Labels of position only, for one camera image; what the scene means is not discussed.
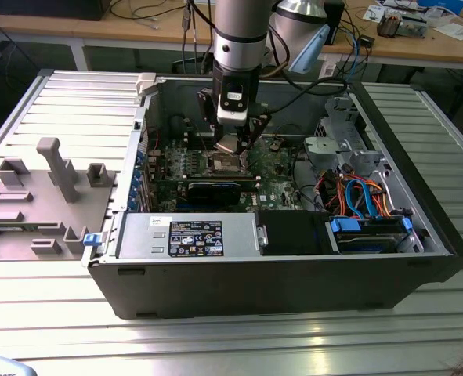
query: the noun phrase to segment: black plastic cover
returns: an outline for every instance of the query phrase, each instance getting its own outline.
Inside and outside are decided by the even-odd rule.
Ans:
[[[259,226],[266,228],[263,255],[327,255],[332,253],[325,222],[328,216],[311,211],[260,210]]]

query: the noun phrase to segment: wire bundle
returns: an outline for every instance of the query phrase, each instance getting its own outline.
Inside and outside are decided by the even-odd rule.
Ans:
[[[365,73],[365,70],[367,69],[367,65],[369,61],[369,55],[372,54],[372,48],[364,47],[366,56],[359,62],[358,56],[360,54],[360,44],[358,43],[358,41],[360,40],[360,30],[353,23],[353,19],[351,15],[349,14],[349,12],[346,9],[344,9],[344,11],[346,15],[348,16],[349,21],[341,20],[341,23],[338,26],[338,30],[346,33],[346,41],[353,47],[353,54],[355,57],[354,57],[353,64],[351,65],[349,70],[346,70],[346,65],[349,62],[349,58],[351,57],[351,54],[348,54],[348,57],[346,57],[346,60],[344,64],[342,65],[342,68],[341,69],[336,68],[338,70],[338,73],[336,74],[336,76],[341,75],[344,77],[344,75],[347,74],[348,79],[350,79],[355,74],[359,74],[360,72],[362,72],[362,74]]]
[[[322,182],[327,182],[327,178],[322,177],[317,184],[320,188]],[[353,189],[362,190],[362,195],[356,204],[353,204],[351,193]],[[374,180],[362,178],[358,175],[342,175],[335,181],[335,195],[325,204],[325,208],[333,215],[347,215],[350,212],[359,219],[364,219],[364,214],[359,207],[365,201],[367,213],[372,217],[392,216],[386,203],[385,195],[388,194]]]

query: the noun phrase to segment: white sticker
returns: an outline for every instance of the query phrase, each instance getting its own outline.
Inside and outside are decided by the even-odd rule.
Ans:
[[[150,217],[150,226],[170,226],[172,217]]]

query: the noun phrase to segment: connector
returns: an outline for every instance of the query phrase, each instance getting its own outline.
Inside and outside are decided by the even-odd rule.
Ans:
[[[191,8],[187,6],[183,12],[183,31],[188,31],[191,27]]]

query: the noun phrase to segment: blue latch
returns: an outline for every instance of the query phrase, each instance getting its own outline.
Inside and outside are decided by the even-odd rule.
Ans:
[[[333,233],[338,233],[339,231],[342,233],[349,232],[349,231],[361,231],[360,224],[358,223],[358,219],[355,218],[335,218],[331,221],[331,228]]]
[[[402,223],[403,223],[403,226],[405,227],[405,230],[407,230],[408,233],[414,229],[412,226],[412,222],[409,218],[402,219]]]
[[[103,243],[103,233],[87,233],[83,238],[83,245],[86,247],[98,247]]]

